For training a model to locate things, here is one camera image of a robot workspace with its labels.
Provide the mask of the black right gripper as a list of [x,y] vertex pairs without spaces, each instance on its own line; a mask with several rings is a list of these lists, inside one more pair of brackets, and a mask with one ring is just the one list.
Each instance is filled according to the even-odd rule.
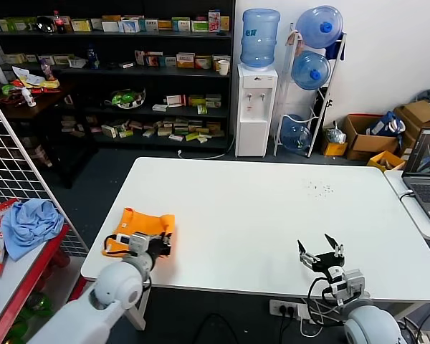
[[328,234],[325,234],[325,238],[334,252],[327,252],[316,256],[309,254],[301,241],[297,240],[299,259],[305,266],[311,266],[313,272],[328,273],[330,268],[342,267],[345,264],[343,245],[337,243],[336,240]]

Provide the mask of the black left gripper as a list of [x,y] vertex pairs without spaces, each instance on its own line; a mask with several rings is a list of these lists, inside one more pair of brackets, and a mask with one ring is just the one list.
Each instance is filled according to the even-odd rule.
[[153,258],[168,257],[171,254],[172,234],[152,236],[148,243],[148,254]]

